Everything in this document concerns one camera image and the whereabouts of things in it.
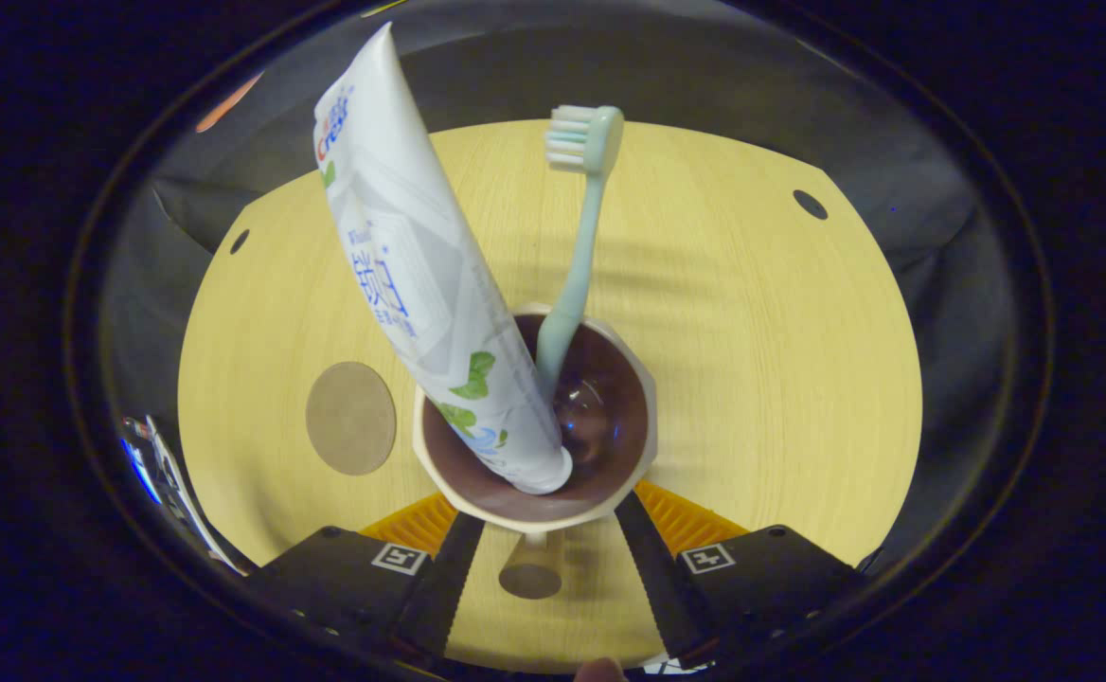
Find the light wood surface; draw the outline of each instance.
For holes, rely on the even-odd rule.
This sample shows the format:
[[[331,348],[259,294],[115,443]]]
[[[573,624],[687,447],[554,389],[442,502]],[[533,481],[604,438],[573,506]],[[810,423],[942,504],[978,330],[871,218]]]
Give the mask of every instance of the light wood surface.
[[[545,168],[547,122],[432,135],[509,305],[553,302],[583,177]],[[830,217],[793,199],[807,191]],[[249,229],[236,255],[233,239]],[[658,389],[648,479],[748,527],[783,523],[855,565],[886,537],[919,445],[918,356],[868,229],[810,168],[732,139],[626,124],[596,243],[587,315],[613,325]],[[337,473],[306,437],[314,380],[375,368],[405,407],[414,379],[364,305],[319,175],[242,211],[187,327],[181,444],[211,523],[267,563],[325,524],[358,529],[435,493],[397,410],[389,460]],[[498,585],[518,534],[488,526],[448,655],[565,672],[661,651],[615,517],[565,534],[565,586],[525,600]]]

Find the cup rim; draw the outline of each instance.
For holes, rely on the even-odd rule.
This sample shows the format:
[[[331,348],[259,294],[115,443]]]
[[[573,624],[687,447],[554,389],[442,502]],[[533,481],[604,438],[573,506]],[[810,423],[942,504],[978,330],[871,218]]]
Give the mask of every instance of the cup rim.
[[[511,308],[510,314],[514,316],[519,315],[547,315],[553,307],[545,305],[545,303],[523,303],[523,305],[514,306]],[[462,513],[473,515],[473,517],[490,522],[495,524],[495,526],[507,527],[507,529],[520,532],[520,533],[547,533],[550,531],[563,529],[563,527],[578,526],[578,524],[587,523],[588,521],[595,521],[603,515],[613,513],[613,510],[617,508],[622,504],[622,500],[628,495],[633,487],[635,487],[638,480],[645,475],[645,472],[649,470],[649,465],[654,462],[655,457],[658,452],[658,428],[657,428],[657,401],[655,398],[655,385],[654,376],[649,374],[647,367],[633,354],[633,349],[625,344],[625,340],[616,333],[616,329],[612,328],[609,324],[602,321],[589,318],[588,316],[583,317],[583,325],[586,327],[595,329],[606,342],[613,345],[619,354],[625,357],[625,360],[629,364],[635,371],[638,381],[641,384],[641,394],[645,396],[645,405],[647,405],[647,432],[645,433],[645,445],[641,448],[641,457],[636,462],[636,466],[633,466],[633,472],[625,480],[622,486],[616,489],[616,492],[612,493],[606,500],[599,502],[584,513],[578,513],[571,515],[566,518],[561,518],[556,521],[515,521],[511,518],[502,517],[497,513],[489,513],[489,511],[481,508],[479,505],[473,504],[473,502],[467,500],[461,493],[455,491],[455,489],[446,482],[445,476],[440,475],[439,470],[437,470],[435,462],[431,461],[431,453],[427,450],[427,443],[422,433],[422,410],[424,405],[427,402],[427,394],[424,389],[415,385],[415,399],[414,399],[414,424],[411,428],[413,437],[411,444],[414,448],[414,453],[418,455],[418,462],[422,463],[424,470],[427,474],[431,476],[432,482],[436,483],[436,487],[439,487],[439,492],[448,497],[453,507]]]

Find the toothbrush head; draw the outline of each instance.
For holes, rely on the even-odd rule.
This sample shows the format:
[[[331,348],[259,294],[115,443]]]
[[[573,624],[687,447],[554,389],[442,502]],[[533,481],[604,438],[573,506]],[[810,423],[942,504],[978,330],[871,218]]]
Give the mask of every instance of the toothbrush head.
[[[617,107],[553,109],[544,134],[544,158],[550,168],[608,177],[622,150],[625,114]]]

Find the toothpaste tube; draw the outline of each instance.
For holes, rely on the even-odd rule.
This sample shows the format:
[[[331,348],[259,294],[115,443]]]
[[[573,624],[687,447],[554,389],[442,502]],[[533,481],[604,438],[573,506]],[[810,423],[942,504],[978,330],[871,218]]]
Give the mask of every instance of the toothpaste tube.
[[[479,460],[525,493],[570,478],[552,407],[418,115],[390,25],[320,99],[313,144],[372,315]]]

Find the round tan coaster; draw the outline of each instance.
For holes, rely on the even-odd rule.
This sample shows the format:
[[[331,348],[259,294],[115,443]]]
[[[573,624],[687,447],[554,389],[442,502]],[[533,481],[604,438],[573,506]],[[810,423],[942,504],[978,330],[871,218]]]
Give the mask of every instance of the round tan coaster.
[[[314,381],[305,405],[313,449],[333,470],[363,475],[393,450],[397,413],[385,380],[362,363],[338,363]]]

